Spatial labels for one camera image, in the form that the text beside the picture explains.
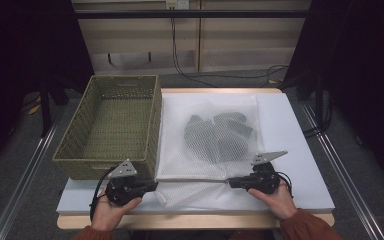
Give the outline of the white mesh laundry bag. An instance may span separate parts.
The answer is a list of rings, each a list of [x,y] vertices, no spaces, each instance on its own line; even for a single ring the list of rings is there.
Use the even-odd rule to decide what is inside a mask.
[[[258,150],[247,159],[208,163],[187,150],[184,129],[192,115],[203,119],[224,112],[240,112],[256,130]],[[161,205],[170,209],[254,210],[260,205],[246,190],[231,188],[229,178],[251,173],[251,161],[264,150],[255,95],[186,94],[163,98],[162,128],[155,191]]]

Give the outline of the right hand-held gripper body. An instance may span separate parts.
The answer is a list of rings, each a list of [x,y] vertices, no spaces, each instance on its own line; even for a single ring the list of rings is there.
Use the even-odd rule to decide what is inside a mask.
[[[274,169],[272,161],[286,154],[286,150],[257,153],[251,161],[253,172],[249,175],[245,189],[256,189],[265,194],[274,193],[279,187],[281,177]]]

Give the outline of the white wall socket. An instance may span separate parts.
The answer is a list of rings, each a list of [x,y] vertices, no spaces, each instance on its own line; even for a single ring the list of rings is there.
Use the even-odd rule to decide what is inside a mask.
[[[166,0],[168,10],[188,10],[190,8],[189,0]]]

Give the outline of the dark curtain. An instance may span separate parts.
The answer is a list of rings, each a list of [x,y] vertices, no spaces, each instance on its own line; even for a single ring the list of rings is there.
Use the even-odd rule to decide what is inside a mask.
[[[63,105],[93,74],[71,0],[0,0],[0,148],[28,93]]]
[[[384,0],[311,0],[285,76],[326,89],[384,170]]]

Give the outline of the yellow floor object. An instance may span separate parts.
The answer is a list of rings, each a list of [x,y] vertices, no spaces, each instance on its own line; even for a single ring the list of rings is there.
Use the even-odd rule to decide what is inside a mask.
[[[33,115],[33,114],[35,114],[35,113],[39,110],[40,105],[41,105],[41,97],[39,96],[39,97],[37,98],[36,102],[35,102],[35,105],[32,106],[30,109],[28,109],[27,114],[28,114],[28,115]]]

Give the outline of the green woven basket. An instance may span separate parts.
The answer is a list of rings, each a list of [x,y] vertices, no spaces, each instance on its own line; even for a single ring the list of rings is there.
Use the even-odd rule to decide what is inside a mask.
[[[95,180],[130,160],[155,176],[162,109],[156,75],[95,75],[53,156],[74,180]]]

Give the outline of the black cloth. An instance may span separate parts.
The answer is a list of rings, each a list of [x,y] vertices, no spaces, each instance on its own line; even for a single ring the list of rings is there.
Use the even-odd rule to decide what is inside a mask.
[[[192,115],[184,139],[188,152],[208,163],[247,159],[259,148],[256,130],[240,112],[224,112],[211,119]]]

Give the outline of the person's right hand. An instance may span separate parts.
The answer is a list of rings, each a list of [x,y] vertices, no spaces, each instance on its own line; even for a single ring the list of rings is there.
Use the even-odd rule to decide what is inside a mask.
[[[248,193],[264,202],[280,220],[289,219],[298,212],[287,187],[284,185],[279,186],[272,194],[265,194],[253,188],[249,189]]]

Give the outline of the metal floor rail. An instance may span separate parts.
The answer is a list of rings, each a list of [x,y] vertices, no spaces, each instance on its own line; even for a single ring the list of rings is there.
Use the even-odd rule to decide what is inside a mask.
[[[53,141],[56,129],[60,122],[61,116],[65,112],[64,108],[59,109],[54,117],[54,122],[51,124],[48,132],[40,138],[37,147],[29,160],[26,170],[24,171],[17,187],[13,191],[8,203],[0,215],[0,240],[6,240],[9,230],[20,211],[26,194],[32,184],[32,181],[43,161],[45,154],[48,151],[50,144]]]
[[[317,129],[315,136],[320,142],[330,164],[332,165],[339,181],[341,182],[341,185],[343,186],[348,199],[350,200],[358,218],[360,219],[360,222],[366,230],[369,239],[384,240],[384,233],[382,232],[376,217],[357,189],[354,181],[346,170],[345,165],[343,164],[328,135],[322,131],[320,125],[316,123],[316,114],[314,110],[309,104],[303,104],[302,109],[310,125]]]

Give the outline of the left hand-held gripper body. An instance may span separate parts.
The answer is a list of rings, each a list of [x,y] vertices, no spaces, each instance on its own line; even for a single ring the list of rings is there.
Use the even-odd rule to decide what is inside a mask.
[[[145,184],[136,179],[137,171],[129,159],[109,174],[105,194],[114,204],[124,206],[132,199],[145,194]]]

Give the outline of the person's left hand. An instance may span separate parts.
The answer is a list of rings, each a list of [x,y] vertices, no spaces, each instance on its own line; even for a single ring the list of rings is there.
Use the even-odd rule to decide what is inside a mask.
[[[113,231],[117,228],[122,217],[142,202],[140,197],[119,206],[109,201],[105,193],[101,193],[95,207],[91,228],[97,231]]]

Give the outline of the black metal stand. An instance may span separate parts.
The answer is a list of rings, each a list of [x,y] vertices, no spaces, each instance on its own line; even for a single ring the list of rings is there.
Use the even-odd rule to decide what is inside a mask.
[[[317,74],[317,86],[315,90],[315,116],[318,128],[323,125],[323,81],[320,74]]]
[[[46,80],[40,82],[40,99],[42,108],[42,137],[45,137],[51,128],[51,112],[49,106],[49,93],[46,86]]]

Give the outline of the black horizontal bar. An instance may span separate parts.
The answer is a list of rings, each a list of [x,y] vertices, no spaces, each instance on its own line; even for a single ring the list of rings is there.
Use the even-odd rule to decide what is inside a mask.
[[[306,18],[308,10],[76,10],[78,19],[158,19],[158,18]]]

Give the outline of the white foam mat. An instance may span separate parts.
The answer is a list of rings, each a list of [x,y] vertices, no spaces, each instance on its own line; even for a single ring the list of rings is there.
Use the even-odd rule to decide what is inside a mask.
[[[162,128],[163,98],[166,95],[183,96],[186,94],[211,93],[165,93],[162,96],[161,121],[159,131],[158,155],[156,160],[155,176],[137,180],[156,180],[160,150],[160,132]],[[306,139],[298,124],[287,96],[283,93],[215,93],[215,94],[247,94],[255,95],[258,101],[260,130],[264,145],[264,152],[286,150],[287,154],[272,161],[274,169],[286,174],[292,182],[292,195],[297,206],[313,212],[325,212],[333,209],[334,204],[327,190],[319,168],[315,163]],[[69,177],[63,191],[57,210],[59,213],[74,214],[85,213],[89,210],[94,191],[100,184],[100,178],[95,180],[74,180]],[[260,208],[254,210],[234,211],[264,211],[266,205],[259,203]],[[138,206],[140,212],[191,212],[191,211],[227,211],[196,208],[170,209],[161,205],[155,192],[144,195],[142,203]]]

